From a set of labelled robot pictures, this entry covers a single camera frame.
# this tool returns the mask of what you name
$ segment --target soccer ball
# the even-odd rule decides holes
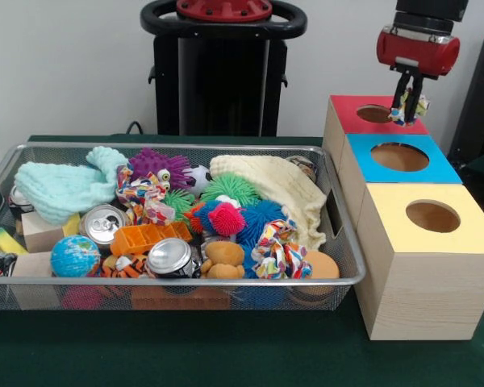
[[[192,165],[192,168],[183,169],[185,176],[190,176],[190,180],[186,183],[186,190],[198,198],[204,189],[210,184],[211,175],[210,169],[203,165]]]

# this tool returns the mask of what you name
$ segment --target purple spiky ball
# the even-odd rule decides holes
[[[190,162],[185,156],[168,157],[162,155],[150,148],[142,149],[142,152],[129,159],[134,173],[131,180],[134,181],[139,177],[145,177],[149,172],[155,175],[162,169],[168,169],[170,172],[170,187],[172,189],[187,188],[187,182],[190,180],[183,172],[184,169],[190,168]]]

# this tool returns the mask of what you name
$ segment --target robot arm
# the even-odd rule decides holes
[[[404,102],[398,123],[414,123],[424,78],[437,80],[457,61],[461,44],[451,33],[467,6],[468,0],[398,0],[394,22],[383,28],[377,45],[380,63],[402,74],[391,107],[394,119]],[[412,88],[402,101],[411,77]]]

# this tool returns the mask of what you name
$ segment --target googly eye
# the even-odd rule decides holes
[[[157,173],[159,181],[169,181],[170,180],[170,172],[168,169],[160,169]]]

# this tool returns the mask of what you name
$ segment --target steering wheel handle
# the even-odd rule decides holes
[[[210,23],[193,19],[163,19],[176,12],[176,0],[157,0],[146,5],[140,13],[142,28],[154,35],[179,38],[252,38],[284,40],[301,36],[307,30],[307,15],[291,4],[273,1],[273,15],[285,22],[270,19],[249,23]]]

